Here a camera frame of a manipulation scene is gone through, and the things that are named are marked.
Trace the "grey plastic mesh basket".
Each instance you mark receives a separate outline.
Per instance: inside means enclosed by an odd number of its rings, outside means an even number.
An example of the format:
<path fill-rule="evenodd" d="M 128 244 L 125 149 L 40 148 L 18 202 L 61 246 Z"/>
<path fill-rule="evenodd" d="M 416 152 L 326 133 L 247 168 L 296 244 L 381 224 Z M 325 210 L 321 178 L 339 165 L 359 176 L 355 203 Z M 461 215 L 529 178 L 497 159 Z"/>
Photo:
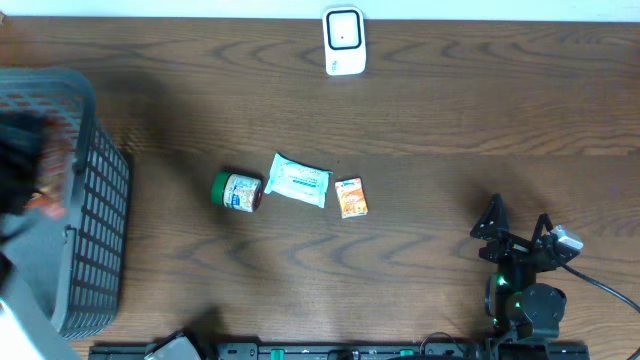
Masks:
<path fill-rule="evenodd" d="M 16 236 L 1 247 L 66 340 L 93 336 L 116 317 L 123 273 L 131 170 L 96 115 L 94 89 L 65 68 L 1 71 L 1 112 L 44 116 L 69 146 L 59 218 L 31 208 L 2 220 Z"/>

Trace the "teal wet wipes pack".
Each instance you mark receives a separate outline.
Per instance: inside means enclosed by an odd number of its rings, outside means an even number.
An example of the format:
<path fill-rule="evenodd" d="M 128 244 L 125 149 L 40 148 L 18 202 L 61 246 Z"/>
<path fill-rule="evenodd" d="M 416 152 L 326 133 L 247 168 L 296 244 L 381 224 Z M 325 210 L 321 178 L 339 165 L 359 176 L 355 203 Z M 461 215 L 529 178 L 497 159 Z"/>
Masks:
<path fill-rule="evenodd" d="M 276 153 L 264 193 L 277 193 L 324 208 L 331 174 L 331 171 L 303 165 Z"/>

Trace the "green lid jar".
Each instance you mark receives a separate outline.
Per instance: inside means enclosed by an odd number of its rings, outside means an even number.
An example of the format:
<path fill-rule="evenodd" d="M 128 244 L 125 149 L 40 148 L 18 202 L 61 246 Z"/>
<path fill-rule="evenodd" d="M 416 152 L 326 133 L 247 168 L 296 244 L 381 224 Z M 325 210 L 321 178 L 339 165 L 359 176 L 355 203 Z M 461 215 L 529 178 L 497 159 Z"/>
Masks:
<path fill-rule="evenodd" d="M 262 181 L 258 178 L 219 172 L 212 185 L 211 201 L 225 208 L 255 212 L 261 201 L 262 188 Z"/>

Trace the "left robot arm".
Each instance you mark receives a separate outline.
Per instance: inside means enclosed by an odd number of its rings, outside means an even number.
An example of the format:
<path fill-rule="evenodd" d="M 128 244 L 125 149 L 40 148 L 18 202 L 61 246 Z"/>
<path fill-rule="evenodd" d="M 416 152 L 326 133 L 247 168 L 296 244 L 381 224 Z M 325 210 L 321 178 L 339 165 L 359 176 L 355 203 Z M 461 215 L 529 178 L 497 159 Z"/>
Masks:
<path fill-rule="evenodd" d="M 6 220 L 24 213 L 39 191 L 38 167 L 45 144 L 47 119 L 17 113 L 1 117 L 1 244 L 16 240 L 32 227 L 27 222 L 8 231 Z M 76 359 L 78 354 L 54 329 L 17 267 L 1 256 L 1 357 L 3 359 Z"/>

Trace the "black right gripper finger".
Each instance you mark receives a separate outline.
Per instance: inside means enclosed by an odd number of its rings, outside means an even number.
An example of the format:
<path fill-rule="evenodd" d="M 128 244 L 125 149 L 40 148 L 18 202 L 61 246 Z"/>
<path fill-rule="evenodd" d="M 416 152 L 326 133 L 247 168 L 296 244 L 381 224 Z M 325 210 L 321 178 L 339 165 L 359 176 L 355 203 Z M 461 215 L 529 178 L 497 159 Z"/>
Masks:
<path fill-rule="evenodd" d="M 481 240 L 496 240 L 508 231 L 509 222 L 502 196 L 494 194 L 485 212 L 470 231 L 470 236 Z"/>
<path fill-rule="evenodd" d="M 549 235 L 554 226 L 547 213 L 540 214 L 534 227 L 531 238 L 533 243 L 548 243 Z"/>

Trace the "orange tissue pack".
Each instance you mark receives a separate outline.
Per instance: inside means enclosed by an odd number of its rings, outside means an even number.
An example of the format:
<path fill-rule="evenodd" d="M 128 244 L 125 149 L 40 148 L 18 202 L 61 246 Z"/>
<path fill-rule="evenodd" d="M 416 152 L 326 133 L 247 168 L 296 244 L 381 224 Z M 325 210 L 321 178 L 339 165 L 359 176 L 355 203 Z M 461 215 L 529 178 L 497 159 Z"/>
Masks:
<path fill-rule="evenodd" d="M 360 177 L 335 183 L 341 218 L 351 218 L 368 214 L 368 205 Z"/>

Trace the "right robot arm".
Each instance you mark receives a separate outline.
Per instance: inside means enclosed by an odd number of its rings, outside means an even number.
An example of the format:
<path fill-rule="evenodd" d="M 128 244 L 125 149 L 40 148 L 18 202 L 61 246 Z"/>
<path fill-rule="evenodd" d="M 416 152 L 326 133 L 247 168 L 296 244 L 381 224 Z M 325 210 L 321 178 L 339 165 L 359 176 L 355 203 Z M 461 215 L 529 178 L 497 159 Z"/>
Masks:
<path fill-rule="evenodd" d="M 485 290 L 485 312 L 494 320 L 491 347 L 558 338 L 567 298 L 562 290 L 539 283 L 537 275 L 580 255 L 581 238 L 553 225 L 546 213 L 539 216 L 529 240 L 512 233 L 499 194 L 491 196 L 470 236 L 486 242 L 479 257 L 497 266 Z"/>

